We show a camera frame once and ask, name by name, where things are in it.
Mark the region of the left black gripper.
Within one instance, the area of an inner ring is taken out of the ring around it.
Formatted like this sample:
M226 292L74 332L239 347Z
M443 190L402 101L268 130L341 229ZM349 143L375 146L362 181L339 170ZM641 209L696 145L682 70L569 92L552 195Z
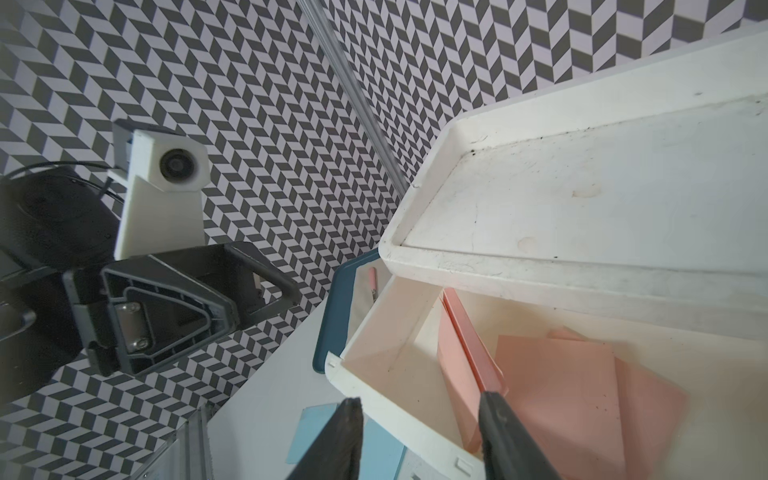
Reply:
M62 282L88 361L104 377L160 371L238 325L254 327L300 303L298 284L248 242L102 267L69 269ZM266 301L264 282L280 295Z

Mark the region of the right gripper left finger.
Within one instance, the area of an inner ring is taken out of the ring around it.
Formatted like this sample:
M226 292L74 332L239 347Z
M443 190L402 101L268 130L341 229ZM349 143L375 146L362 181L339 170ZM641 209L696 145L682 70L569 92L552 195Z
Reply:
M294 467L288 480L357 480L364 436L359 398L345 398Z

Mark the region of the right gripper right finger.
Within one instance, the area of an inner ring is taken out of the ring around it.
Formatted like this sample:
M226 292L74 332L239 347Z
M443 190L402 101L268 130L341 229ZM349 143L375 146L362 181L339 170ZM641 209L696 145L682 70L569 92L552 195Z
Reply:
M498 392L481 394L478 417L487 480L559 480L560 475Z

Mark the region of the pink sticky note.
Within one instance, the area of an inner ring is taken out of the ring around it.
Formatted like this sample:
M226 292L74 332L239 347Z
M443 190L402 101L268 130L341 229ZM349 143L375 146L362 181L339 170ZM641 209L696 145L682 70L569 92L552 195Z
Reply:
M463 448L481 447L479 409L481 394L506 395L504 375L478 335L457 292L445 288L440 296L438 361L456 418Z
M495 361L506 399L568 479L624 479L626 460L611 347L503 335Z
M589 342L566 330L555 331L547 338ZM674 436L687 406L687 396L649 370L615 353L614 357L626 460L624 479L647 479Z

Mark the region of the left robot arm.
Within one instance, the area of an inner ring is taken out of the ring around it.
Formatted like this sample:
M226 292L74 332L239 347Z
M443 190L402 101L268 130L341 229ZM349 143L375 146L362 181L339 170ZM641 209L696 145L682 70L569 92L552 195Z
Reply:
M68 167L1 180L1 400L77 356L101 376L159 373L300 302L249 242L113 257L118 220Z

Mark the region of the blue sticky note upper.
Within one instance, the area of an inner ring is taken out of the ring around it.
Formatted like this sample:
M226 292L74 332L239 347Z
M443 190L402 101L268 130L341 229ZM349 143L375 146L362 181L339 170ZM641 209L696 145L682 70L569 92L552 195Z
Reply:
M286 458L290 479L398 477L405 446L363 413L358 398L311 406L301 413Z

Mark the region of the white three-drawer plastic cabinet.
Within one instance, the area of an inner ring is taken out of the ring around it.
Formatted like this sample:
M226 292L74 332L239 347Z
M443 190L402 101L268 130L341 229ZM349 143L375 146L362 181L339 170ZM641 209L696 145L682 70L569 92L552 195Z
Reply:
M767 336L767 26L450 121L379 244L400 277Z

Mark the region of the dark blue tray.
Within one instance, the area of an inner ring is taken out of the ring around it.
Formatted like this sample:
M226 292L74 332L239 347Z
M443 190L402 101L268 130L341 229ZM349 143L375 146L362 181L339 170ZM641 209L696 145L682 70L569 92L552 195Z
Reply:
M328 353L339 356L346 346L357 269L379 258L378 250L373 249L345 262L336 270L326 298L326 308L312 360L316 373L325 373Z

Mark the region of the aluminium front rail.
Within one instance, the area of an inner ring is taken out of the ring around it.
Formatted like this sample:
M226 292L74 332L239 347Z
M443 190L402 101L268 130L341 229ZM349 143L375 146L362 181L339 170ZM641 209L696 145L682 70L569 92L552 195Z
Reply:
M137 480L213 479L208 421L214 408L198 408L131 476Z

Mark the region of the pink-handled spoon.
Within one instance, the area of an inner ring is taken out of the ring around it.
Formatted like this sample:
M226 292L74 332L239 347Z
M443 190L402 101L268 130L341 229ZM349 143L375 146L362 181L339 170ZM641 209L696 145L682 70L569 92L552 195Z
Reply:
M378 299L378 276L377 276L377 270L375 267L370 267L368 269L368 285L372 297L372 301L376 302Z

